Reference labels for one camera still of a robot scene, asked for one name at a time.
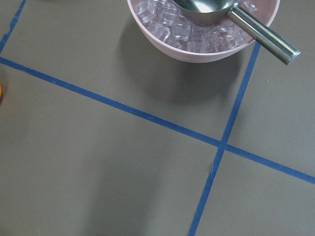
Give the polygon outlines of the pink bowl with ice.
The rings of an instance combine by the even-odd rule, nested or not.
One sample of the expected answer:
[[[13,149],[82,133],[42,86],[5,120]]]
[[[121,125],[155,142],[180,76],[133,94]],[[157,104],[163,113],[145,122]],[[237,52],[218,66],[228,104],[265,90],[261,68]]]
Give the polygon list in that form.
[[[226,58],[254,42],[229,19],[201,27],[183,16],[172,0],[129,0],[129,9],[150,43],[184,62],[206,63]]]

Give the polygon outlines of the metal scoop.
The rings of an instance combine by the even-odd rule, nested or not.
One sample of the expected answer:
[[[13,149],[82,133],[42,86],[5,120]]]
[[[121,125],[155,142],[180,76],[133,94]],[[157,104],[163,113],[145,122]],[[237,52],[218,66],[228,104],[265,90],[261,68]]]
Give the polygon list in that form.
[[[239,0],[176,0],[182,14],[199,26],[219,25],[231,20],[284,64],[301,52],[241,7]]]

